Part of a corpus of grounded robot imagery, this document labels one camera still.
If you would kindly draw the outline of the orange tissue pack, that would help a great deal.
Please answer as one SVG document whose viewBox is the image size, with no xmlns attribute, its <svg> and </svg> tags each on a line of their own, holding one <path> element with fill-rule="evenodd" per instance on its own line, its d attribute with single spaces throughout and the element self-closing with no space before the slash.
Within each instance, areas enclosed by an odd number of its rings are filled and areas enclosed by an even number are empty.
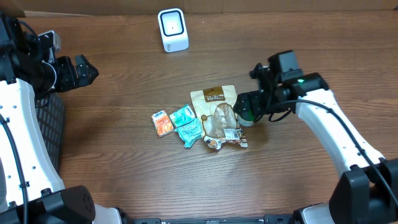
<svg viewBox="0 0 398 224">
<path fill-rule="evenodd" d="M 159 137 L 165 136 L 174 131 L 174 126 L 165 110 L 154 113 L 151 118 Z"/>
</svg>

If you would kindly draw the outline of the brown snack pouch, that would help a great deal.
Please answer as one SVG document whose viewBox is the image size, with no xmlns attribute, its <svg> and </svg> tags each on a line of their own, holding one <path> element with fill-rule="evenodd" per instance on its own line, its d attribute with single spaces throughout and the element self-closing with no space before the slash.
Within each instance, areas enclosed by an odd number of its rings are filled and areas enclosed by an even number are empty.
<svg viewBox="0 0 398 224">
<path fill-rule="evenodd" d="M 192 91 L 190 97 L 202 126 L 201 136 L 210 148 L 218 151 L 224 143 L 248 147 L 237 114 L 233 111 L 237 100 L 233 85 Z"/>
</svg>

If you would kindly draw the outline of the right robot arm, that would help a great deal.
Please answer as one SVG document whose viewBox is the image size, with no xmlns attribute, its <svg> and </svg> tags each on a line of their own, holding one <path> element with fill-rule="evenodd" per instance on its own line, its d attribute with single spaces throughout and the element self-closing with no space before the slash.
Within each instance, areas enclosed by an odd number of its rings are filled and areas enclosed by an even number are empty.
<svg viewBox="0 0 398 224">
<path fill-rule="evenodd" d="M 319 73 L 304 74 L 293 50 L 279 52 L 249 73 L 257 91 L 240 93 L 233 106 L 239 123 L 264 115 L 273 121 L 294 113 L 312 130 L 338 173 L 327 202 L 291 215 L 266 215 L 264 223 L 394 223 L 397 221 L 397 160 L 387 160 L 357 131 Z"/>
</svg>

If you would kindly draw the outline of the teal snack packet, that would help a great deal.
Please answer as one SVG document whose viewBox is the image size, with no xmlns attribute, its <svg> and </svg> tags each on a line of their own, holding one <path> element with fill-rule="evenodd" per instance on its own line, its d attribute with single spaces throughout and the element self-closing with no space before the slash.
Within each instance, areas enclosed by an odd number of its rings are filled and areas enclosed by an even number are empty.
<svg viewBox="0 0 398 224">
<path fill-rule="evenodd" d="M 178 127 L 175 132 L 178 133 L 180 139 L 184 142 L 184 147 L 191 148 L 195 141 L 201 138 L 202 125 L 199 119 L 195 118 L 193 121 Z"/>
</svg>

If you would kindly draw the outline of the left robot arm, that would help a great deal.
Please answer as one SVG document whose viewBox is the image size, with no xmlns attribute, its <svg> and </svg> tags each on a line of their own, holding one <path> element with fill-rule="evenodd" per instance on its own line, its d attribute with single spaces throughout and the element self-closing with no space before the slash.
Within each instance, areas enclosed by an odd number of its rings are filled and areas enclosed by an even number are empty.
<svg viewBox="0 0 398 224">
<path fill-rule="evenodd" d="M 2 223 L 129 223 L 119 208 L 94 203 L 82 185 L 67 188 L 50 160 L 37 110 L 54 93 L 88 86 L 98 70 L 83 55 L 56 57 L 60 39 L 1 15 Z"/>
</svg>

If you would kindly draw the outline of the green lid jar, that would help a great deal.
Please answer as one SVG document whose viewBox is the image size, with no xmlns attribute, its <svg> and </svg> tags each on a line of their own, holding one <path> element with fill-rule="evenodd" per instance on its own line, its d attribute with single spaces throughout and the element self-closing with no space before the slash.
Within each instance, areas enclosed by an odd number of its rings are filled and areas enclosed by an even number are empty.
<svg viewBox="0 0 398 224">
<path fill-rule="evenodd" d="M 238 114 L 238 122 L 241 126 L 250 127 L 255 124 L 255 116 L 251 110 L 244 108 Z"/>
</svg>

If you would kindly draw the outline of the green tissue pack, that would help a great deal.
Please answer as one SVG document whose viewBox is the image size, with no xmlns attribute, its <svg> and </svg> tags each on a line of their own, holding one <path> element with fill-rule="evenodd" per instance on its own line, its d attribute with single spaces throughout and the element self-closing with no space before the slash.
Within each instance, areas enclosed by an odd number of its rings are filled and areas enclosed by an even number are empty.
<svg viewBox="0 0 398 224">
<path fill-rule="evenodd" d="M 196 118 L 189 105 L 185 105 L 170 115 L 170 120 L 176 128 L 186 125 Z"/>
</svg>

